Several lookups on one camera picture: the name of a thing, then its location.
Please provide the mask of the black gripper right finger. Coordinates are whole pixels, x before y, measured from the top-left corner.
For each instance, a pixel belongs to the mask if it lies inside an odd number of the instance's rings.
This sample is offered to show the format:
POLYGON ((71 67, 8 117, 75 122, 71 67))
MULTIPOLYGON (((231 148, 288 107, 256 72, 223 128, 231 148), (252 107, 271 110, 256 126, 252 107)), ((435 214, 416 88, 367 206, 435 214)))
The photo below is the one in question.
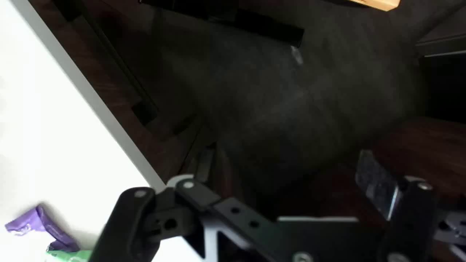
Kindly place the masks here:
POLYGON ((370 149, 359 151, 355 183, 381 216, 390 219, 400 198, 400 187, 397 179, 370 149))

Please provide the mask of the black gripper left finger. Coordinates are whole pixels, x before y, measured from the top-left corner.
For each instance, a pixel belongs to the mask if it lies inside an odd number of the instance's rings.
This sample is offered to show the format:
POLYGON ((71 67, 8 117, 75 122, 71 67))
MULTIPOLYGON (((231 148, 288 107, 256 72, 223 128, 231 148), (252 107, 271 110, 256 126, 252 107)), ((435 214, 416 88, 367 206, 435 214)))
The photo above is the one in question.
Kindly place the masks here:
POLYGON ((167 187, 176 192, 176 198, 196 209, 205 211, 223 202, 223 198, 199 181, 193 174, 177 174, 167 180, 167 187))

